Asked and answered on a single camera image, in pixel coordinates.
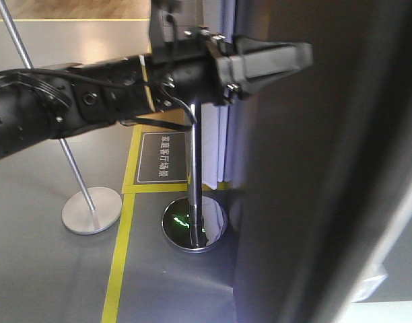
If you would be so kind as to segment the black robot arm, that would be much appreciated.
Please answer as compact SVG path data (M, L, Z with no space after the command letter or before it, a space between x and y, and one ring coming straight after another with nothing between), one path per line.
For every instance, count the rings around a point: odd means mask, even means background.
M310 67L307 42L263 42L195 32L153 51L90 65L0 71L0 159L47 139L109 127L184 125L150 114L189 104L224 105Z

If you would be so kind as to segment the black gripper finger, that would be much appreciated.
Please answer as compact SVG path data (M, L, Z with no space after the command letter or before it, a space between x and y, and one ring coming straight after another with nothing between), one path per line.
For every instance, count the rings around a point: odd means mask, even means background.
M307 42L263 42L237 35L234 49L233 82L240 86L241 98L312 66L312 45Z

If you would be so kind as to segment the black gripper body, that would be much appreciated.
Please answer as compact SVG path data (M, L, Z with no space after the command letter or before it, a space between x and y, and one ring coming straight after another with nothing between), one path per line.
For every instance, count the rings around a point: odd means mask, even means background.
M175 34L166 42L162 32L150 32L149 42L143 79L150 110L246 98L246 37L235 35L229 43L218 34L192 32L190 38L179 40Z

